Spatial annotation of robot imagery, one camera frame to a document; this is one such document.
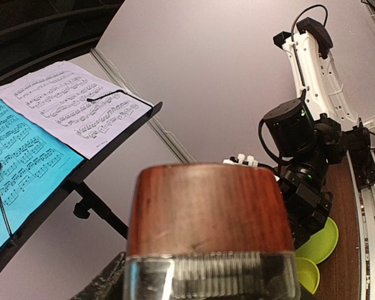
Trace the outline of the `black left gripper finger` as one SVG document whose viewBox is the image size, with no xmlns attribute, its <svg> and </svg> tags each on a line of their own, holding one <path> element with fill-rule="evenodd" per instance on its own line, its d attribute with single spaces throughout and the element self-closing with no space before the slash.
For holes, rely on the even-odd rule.
<svg viewBox="0 0 375 300">
<path fill-rule="evenodd" d="M 82 291 L 72 300 L 123 298 L 125 252 L 120 252 Z"/>
</svg>

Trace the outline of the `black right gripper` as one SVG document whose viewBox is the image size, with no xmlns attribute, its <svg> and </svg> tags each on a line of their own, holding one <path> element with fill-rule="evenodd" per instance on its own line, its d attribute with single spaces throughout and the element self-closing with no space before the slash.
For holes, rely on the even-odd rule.
<svg viewBox="0 0 375 300">
<path fill-rule="evenodd" d="M 294 241 L 308 241 L 326 224 L 333 205 L 331 192 L 313 191 L 301 183 L 298 186 L 280 182 L 289 225 Z"/>
</svg>

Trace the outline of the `black perforated music stand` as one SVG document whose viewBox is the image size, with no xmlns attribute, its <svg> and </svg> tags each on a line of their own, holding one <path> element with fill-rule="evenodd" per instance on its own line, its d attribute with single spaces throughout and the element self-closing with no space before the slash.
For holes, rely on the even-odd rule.
<svg viewBox="0 0 375 300">
<path fill-rule="evenodd" d="M 84 183 L 84 180 L 118 147 L 129 139 L 136 131 L 144 126 L 163 108 L 163 102 L 149 106 L 149 111 L 134 121 L 123 132 L 118 134 L 104 149 L 100 150 L 92 159 L 83 160 L 63 182 L 51 193 L 37 209 L 15 231 L 15 237 L 6 241 L 0 247 L 0 273 L 8 265 L 15 254 L 22 248 L 26 241 L 54 212 L 54 210 L 76 189 Z"/>
</svg>

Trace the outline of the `brown wooden metronome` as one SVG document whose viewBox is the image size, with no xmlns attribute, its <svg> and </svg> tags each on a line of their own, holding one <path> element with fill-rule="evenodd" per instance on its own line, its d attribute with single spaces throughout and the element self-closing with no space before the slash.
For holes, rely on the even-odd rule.
<svg viewBox="0 0 375 300">
<path fill-rule="evenodd" d="M 227 164 L 143 170 L 124 299 L 299 299 L 293 239 L 271 171 Z"/>
</svg>

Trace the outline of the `blue sheet music paper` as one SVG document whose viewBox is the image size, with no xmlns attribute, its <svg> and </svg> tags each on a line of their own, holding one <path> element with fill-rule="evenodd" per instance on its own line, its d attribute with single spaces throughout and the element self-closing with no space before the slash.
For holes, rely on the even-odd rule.
<svg viewBox="0 0 375 300">
<path fill-rule="evenodd" d="M 82 161 L 0 99 L 0 247 Z"/>
</svg>

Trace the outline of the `lavender paper sheet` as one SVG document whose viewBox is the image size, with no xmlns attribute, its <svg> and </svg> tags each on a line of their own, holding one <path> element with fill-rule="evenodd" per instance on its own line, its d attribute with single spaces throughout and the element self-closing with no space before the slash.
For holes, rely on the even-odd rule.
<svg viewBox="0 0 375 300">
<path fill-rule="evenodd" d="M 0 99 L 86 159 L 152 105 L 67 61 L 0 86 Z"/>
</svg>

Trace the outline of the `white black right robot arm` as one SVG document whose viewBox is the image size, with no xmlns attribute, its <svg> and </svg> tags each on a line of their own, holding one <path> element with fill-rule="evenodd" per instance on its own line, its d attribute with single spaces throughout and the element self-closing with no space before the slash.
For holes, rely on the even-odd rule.
<svg viewBox="0 0 375 300">
<path fill-rule="evenodd" d="M 259 127 L 268 129 L 277 147 L 270 157 L 278 165 L 278 184 L 299 247 L 324 228 L 330 215 L 333 197 L 323 186 L 331 165 L 350 156 L 357 187 L 371 182 L 371 137 L 346 101 L 325 22 L 301 12 L 273 41 L 289 59 L 296 97 L 267 112 Z"/>
</svg>

